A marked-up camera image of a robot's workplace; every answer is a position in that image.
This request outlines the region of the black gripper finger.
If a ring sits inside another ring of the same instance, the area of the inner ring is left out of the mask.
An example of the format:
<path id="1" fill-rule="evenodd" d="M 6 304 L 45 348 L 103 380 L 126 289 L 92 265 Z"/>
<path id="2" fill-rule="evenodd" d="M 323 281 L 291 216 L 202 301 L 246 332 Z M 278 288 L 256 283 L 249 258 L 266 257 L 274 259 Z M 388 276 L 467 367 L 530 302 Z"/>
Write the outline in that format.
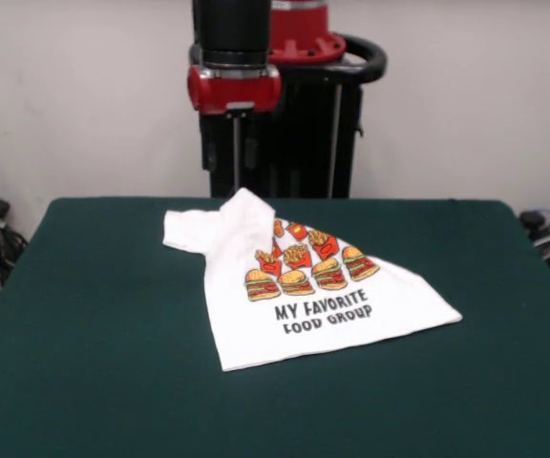
<path id="1" fill-rule="evenodd" d="M 214 116 L 201 115 L 201 167 L 207 172 L 217 167 L 217 121 Z"/>
<path id="2" fill-rule="evenodd" d="M 254 170 L 257 163 L 257 127 L 253 112 L 243 114 L 243 168 Z"/>

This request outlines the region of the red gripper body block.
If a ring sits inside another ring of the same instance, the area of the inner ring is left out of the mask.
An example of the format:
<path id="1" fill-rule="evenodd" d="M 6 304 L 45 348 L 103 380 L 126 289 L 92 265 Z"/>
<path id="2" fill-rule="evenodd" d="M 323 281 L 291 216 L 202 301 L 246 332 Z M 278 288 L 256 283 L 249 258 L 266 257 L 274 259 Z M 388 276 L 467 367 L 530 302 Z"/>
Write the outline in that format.
<path id="1" fill-rule="evenodd" d="M 193 108 L 202 115 L 232 112 L 272 112 L 277 107 L 282 78 L 276 67 L 217 70 L 191 65 L 187 88 Z"/>

